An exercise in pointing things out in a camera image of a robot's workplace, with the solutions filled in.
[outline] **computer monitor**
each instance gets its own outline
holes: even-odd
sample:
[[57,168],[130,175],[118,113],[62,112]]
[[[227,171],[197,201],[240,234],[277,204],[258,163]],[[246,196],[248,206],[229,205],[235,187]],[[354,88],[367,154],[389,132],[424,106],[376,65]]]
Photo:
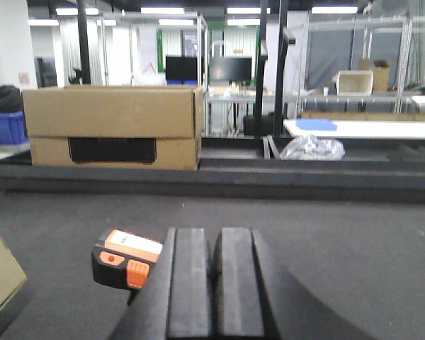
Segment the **computer monitor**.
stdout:
[[251,81],[252,58],[214,57],[210,62],[210,79],[222,81]]
[[[202,72],[205,67],[202,61]],[[197,57],[165,57],[165,79],[167,81],[197,80]]]

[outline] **blue paper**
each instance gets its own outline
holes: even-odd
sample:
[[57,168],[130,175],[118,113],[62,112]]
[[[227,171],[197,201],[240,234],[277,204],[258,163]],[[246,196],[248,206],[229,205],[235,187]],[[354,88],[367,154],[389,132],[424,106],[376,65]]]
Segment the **blue paper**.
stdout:
[[296,125],[302,130],[335,131],[335,125],[330,119],[297,119]]

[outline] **orange and black device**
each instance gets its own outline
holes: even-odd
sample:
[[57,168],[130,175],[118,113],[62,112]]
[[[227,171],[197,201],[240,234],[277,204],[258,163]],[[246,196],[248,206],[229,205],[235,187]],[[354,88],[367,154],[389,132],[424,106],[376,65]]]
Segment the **orange and black device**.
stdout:
[[101,285],[139,290],[162,251],[162,243],[119,229],[108,229],[91,252],[93,279]]

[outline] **white storage box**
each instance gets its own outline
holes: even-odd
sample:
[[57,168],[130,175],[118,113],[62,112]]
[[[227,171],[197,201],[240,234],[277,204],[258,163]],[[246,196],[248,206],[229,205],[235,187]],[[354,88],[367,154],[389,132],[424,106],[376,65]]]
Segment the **white storage box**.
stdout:
[[340,71],[336,85],[339,96],[371,96],[373,71]]

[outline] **ceiling light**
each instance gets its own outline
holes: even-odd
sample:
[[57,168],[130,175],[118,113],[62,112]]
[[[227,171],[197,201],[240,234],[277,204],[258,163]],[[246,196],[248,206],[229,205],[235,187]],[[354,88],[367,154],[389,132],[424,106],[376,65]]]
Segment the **ceiling light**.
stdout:
[[58,26],[58,20],[52,19],[28,19],[30,26]]
[[312,8],[312,14],[356,14],[357,10],[358,8],[355,6],[316,6]]
[[[56,8],[55,12],[57,12],[58,16],[76,16],[79,14],[77,8]],[[99,14],[99,10],[97,8],[85,8],[85,14],[87,16],[97,16]]]
[[142,7],[143,14],[184,14],[183,7]]
[[259,25],[260,19],[228,19],[228,26],[247,26],[247,25]]
[[162,26],[193,26],[191,19],[159,19],[159,25]]
[[[260,14],[259,7],[227,7],[227,14]],[[271,14],[271,9],[266,9],[267,14]]]
[[116,26],[116,20],[113,19],[104,19],[104,26]]

